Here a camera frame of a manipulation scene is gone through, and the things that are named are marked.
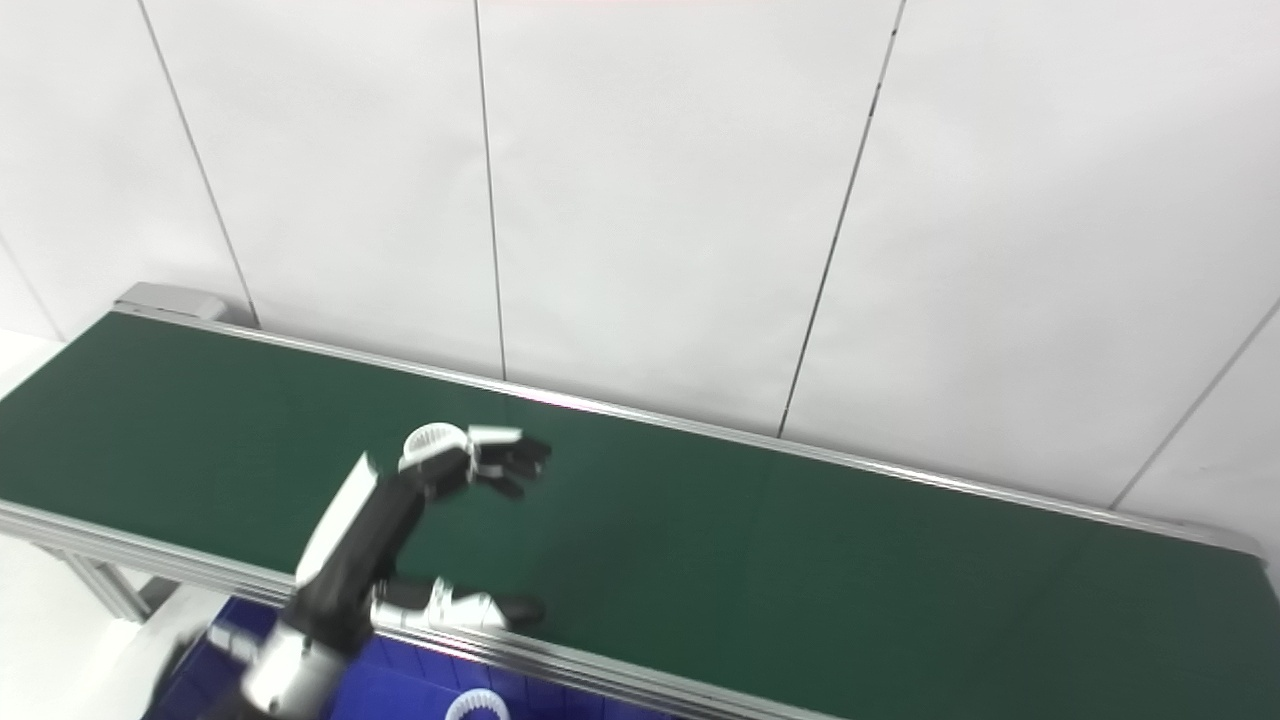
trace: blue plastic crate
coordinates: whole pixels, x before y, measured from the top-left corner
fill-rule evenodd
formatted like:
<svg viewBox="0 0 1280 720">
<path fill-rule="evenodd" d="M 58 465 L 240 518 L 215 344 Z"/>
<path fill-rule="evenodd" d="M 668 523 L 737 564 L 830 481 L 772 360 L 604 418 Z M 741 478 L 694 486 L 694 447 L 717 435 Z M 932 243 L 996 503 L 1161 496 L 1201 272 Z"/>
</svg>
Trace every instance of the blue plastic crate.
<svg viewBox="0 0 1280 720">
<path fill-rule="evenodd" d="M 218 614 L 229 625 L 265 637 L 271 607 L 233 598 Z M 147 720 L 196 720 L 234 688 L 243 665 L 198 641 L 164 683 Z M 672 720 L 598 694 L 566 688 L 388 638 L 374 638 L 347 670 L 326 720 L 425 720 L 444 717 L 460 694 L 488 688 L 502 696 L 512 720 Z M 493 714 L 477 711 L 477 720 Z"/>
</svg>

